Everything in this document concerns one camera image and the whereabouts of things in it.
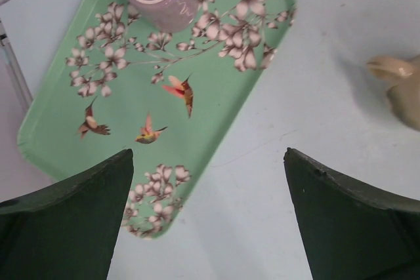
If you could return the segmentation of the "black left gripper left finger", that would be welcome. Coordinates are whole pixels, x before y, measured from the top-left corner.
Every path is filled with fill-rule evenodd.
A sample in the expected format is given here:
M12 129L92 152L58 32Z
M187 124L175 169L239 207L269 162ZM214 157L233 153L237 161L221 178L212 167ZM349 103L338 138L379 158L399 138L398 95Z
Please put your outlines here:
M2 279L106 279L134 173L133 152L1 203Z

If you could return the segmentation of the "beige mug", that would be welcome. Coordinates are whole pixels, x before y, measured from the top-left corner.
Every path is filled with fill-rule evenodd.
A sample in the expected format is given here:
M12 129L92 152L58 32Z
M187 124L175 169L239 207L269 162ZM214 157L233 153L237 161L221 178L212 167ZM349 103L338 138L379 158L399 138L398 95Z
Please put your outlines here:
M386 81L386 98L393 115L405 126L419 130L419 56L401 60L380 55L366 63L368 70Z

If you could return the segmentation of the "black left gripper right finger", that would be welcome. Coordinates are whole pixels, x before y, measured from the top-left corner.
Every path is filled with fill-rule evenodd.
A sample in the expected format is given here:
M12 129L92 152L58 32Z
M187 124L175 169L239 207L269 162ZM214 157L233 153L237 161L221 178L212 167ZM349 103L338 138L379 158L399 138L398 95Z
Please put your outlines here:
M419 201L289 148L284 168L313 279L418 279Z

